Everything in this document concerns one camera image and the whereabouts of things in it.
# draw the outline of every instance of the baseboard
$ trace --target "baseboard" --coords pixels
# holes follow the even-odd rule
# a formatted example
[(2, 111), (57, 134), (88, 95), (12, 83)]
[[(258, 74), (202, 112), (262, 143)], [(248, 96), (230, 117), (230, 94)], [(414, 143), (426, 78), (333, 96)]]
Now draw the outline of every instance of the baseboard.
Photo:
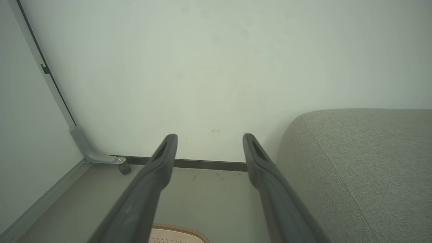
[(0, 243), (16, 242), (42, 214), (91, 166), (82, 159), (0, 235)]
[[(150, 159), (149, 157), (126, 157), (129, 164), (145, 165)], [(229, 161), (211, 161), (211, 160), (183, 160), (175, 159), (174, 167), (176, 168), (192, 168), (192, 169), (216, 169), (227, 171), (248, 171), (245, 162), (229, 162)]]

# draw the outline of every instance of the metal bracket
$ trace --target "metal bracket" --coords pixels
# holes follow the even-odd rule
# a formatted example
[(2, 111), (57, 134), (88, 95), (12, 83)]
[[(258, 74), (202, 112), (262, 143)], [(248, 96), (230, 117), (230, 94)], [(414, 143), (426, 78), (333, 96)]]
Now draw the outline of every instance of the metal bracket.
[(87, 142), (86, 138), (84, 137), (83, 133), (77, 126), (72, 126), (69, 129), (70, 133), (72, 134), (73, 139), (75, 140), (76, 144), (78, 145), (79, 150), (81, 150), (82, 154), (84, 155), (84, 158), (89, 163), (104, 163), (104, 164), (124, 164), (126, 162), (125, 157), (116, 157), (112, 155), (105, 155), (105, 154), (99, 154), (95, 152)]
[(50, 74), (50, 69), (48, 68), (48, 66), (44, 67), (43, 64), (41, 64), (42, 70), (44, 71), (45, 74)]

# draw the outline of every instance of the metal frame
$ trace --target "metal frame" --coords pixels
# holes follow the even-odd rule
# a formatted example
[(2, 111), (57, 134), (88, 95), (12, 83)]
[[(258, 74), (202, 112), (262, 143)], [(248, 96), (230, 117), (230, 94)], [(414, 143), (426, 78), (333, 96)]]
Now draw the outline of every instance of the metal frame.
[(32, 31), (29, 20), (25, 15), (25, 11), (21, 5), (19, 0), (9, 0), (9, 4), (12, 8), (13, 14), (18, 22), (19, 28), (21, 29), (22, 34), (24, 35), (25, 41), (32, 52), (33, 57), (38, 64), (39, 70), (42, 73), (42, 76), (47, 83), (51, 94), (54, 97), (61, 113), (63, 114), (64, 119), (70, 127), (70, 132), (79, 147), (79, 150), (84, 155), (86, 162), (88, 163), (108, 163), (108, 164), (117, 164), (119, 165), (119, 170), (122, 174), (126, 175), (131, 172), (131, 168), (129, 164), (126, 162), (125, 157), (116, 157), (110, 155), (104, 155), (96, 152), (91, 148), (87, 140), (85, 139), (84, 134), (77, 127), (75, 120), (73, 119), (72, 113), (67, 107), (66, 101), (61, 95), (60, 89), (58, 85), (54, 81), (54, 77), (52, 71), (50, 70), (44, 56), (42, 50), (36, 40), (36, 36)]
[(63, 114), (64, 119), (66, 120), (69, 127), (76, 126), (74, 119), (70, 113), (69, 108), (67, 107), (60, 91), (58, 89), (57, 84), (54, 82), (54, 78), (52, 73), (50, 72), (47, 62), (42, 54), (42, 51), (36, 41), (36, 37), (30, 28), (30, 23), (27, 20), (27, 17), (24, 14), (24, 9), (19, 0), (8, 0), (10, 7), (12, 8), (13, 14), (18, 22), (19, 28), (21, 29), (22, 34), (24, 35), (25, 41), (30, 48), (30, 51), (33, 54), (33, 57), (38, 64), (39, 70), (44, 77), (48, 88), (50, 89), (52, 95), (54, 96), (54, 100), (60, 108), (61, 113)]

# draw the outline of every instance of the white wall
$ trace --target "white wall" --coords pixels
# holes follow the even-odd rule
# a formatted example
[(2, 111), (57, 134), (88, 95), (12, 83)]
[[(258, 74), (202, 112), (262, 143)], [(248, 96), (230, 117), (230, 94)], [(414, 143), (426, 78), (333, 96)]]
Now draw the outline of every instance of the white wall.
[(299, 114), (432, 108), (427, 0), (22, 0), (78, 125), (103, 153), (270, 157)]
[(1, 234), (83, 158), (6, 0), (0, 116)]

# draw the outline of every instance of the gray floor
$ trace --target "gray floor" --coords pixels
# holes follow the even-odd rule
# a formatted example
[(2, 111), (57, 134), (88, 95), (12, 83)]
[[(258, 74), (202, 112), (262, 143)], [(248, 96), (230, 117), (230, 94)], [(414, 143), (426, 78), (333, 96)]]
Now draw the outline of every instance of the gray floor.
[[(86, 242), (141, 168), (123, 176), (116, 166), (93, 165), (19, 242)], [(174, 168), (154, 222), (196, 229), (211, 243), (270, 242), (246, 172)]]

